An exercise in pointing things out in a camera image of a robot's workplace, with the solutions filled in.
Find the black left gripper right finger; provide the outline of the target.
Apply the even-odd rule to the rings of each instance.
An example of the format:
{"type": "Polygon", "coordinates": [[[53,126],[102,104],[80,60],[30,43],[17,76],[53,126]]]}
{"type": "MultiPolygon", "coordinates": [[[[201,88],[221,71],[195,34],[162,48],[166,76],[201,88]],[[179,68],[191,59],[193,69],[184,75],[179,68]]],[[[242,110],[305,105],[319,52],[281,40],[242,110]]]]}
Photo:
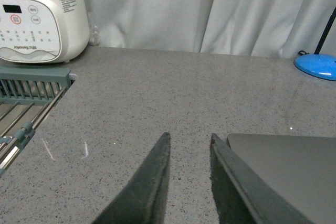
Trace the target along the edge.
{"type": "Polygon", "coordinates": [[[217,134],[210,143],[212,193],[219,223],[310,223],[271,189],[217,134]]]}

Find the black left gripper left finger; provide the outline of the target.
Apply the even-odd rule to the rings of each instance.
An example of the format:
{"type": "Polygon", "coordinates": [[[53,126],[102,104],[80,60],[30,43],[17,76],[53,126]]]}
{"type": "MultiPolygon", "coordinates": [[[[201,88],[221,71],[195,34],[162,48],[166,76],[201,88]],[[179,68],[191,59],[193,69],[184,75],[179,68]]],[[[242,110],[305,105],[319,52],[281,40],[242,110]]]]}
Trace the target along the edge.
{"type": "Polygon", "coordinates": [[[171,136],[164,132],[127,185],[93,223],[163,223],[170,178],[171,136]]]}

